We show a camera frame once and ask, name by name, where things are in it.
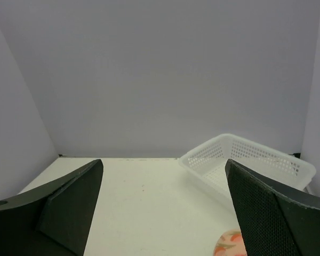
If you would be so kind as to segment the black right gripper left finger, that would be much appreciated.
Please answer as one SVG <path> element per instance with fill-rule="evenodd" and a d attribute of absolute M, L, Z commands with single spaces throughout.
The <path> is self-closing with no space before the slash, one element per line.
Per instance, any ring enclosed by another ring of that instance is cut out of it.
<path fill-rule="evenodd" d="M 95 159 L 0 200 L 0 255 L 83 255 L 103 178 Z"/>

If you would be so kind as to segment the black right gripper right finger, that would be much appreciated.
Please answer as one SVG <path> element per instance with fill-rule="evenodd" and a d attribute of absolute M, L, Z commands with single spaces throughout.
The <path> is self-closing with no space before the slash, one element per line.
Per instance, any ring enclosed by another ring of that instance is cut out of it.
<path fill-rule="evenodd" d="M 320 255 L 320 197 L 232 159 L 225 173 L 248 255 Z"/>

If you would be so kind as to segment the pink tulip-print laundry bag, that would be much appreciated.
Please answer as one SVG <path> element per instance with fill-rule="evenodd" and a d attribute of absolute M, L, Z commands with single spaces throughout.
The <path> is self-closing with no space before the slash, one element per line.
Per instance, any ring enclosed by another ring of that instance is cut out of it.
<path fill-rule="evenodd" d="M 241 230 L 223 233 L 215 245 L 213 256 L 247 256 Z"/>

